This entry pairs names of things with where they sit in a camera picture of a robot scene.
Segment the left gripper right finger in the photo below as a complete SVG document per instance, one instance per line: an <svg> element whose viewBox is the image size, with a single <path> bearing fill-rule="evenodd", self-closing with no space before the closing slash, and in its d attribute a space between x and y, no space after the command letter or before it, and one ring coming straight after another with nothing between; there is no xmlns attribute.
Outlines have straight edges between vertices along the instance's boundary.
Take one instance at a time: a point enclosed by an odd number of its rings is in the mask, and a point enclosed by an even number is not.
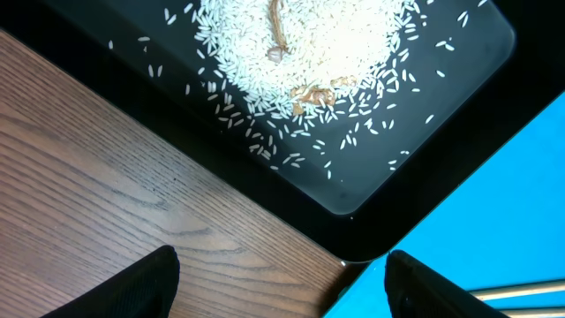
<svg viewBox="0 0 565 318"><path fill-rule="evenodd" d="M507 318L402 250L388 254L384 287L393 318Z"/></svg>

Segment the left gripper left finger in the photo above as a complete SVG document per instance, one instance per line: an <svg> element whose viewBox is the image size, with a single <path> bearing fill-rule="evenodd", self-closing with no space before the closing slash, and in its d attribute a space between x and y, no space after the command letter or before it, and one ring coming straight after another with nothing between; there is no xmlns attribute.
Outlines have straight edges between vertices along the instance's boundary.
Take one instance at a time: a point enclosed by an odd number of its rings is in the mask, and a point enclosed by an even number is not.
<svg viewBox="0 0 565 318"><path fill-rule="evenodd" d="M179 275L174 247L161 246L42 318L167 318Z"/></svg>

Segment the wooden chopstick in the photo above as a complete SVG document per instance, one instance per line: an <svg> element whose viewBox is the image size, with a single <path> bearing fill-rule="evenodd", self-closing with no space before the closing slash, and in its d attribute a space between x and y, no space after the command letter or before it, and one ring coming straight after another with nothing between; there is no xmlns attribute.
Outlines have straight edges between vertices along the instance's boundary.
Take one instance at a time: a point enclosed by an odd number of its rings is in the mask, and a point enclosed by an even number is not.
<svg viewBox="0 0 565 318"><path fill-rule="evenodd" d="M551 292L563 292L564 280L552 280L529 284L515 284L502 287L487 288L470 291L470 294L482 301L494 299L508 299Z"/></svg>
<svg viewBox="0 0 565 318"><path fill-rule="evenodd" d="M501 311L509 318L564 318L564 307L518 308Z"/></svg>

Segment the pile of rice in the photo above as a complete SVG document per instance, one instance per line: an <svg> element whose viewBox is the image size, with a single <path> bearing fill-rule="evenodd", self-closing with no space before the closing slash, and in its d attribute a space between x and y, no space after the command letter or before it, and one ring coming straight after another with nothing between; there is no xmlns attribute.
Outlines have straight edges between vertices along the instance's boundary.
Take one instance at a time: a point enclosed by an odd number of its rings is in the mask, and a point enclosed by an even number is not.
<svg viewBox="0 0 565 318"><path fill-rule="evenodd" d="M486 80L463 1L112 1L102 42L289 180L389 177Z"/></svg>

